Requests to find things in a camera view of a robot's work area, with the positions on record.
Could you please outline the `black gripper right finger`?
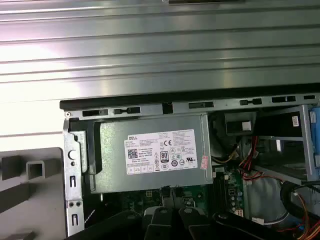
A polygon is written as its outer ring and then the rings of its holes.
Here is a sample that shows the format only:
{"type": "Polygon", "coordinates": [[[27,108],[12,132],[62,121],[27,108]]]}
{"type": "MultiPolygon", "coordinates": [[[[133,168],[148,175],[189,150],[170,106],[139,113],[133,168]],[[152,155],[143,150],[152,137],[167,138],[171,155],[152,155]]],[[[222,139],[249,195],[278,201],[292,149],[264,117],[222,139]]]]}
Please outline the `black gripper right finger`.
{"type": "Polygon", "coordinates": [[[227,211],[225,186],[205,186],[200,194],[206,209],[182,203],[179,218],[191,240],[292,240],[293,237],[272,227],[260,225],[227,211]]]}

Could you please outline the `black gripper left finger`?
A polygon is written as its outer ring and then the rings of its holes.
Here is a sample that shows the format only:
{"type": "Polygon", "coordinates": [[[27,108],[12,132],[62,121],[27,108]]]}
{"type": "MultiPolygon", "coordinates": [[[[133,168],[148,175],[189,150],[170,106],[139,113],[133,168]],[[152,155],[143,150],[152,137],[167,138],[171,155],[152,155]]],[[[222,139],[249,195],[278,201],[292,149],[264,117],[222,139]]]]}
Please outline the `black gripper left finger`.
{"type": "Polygon", "coordinates": [[[173,237],[173,189],[165,186],[160,189],[162,205],[149,207],[141,215],[125,210],[95,223],[69,237],[68,240],[170,240],[173,237]]]}

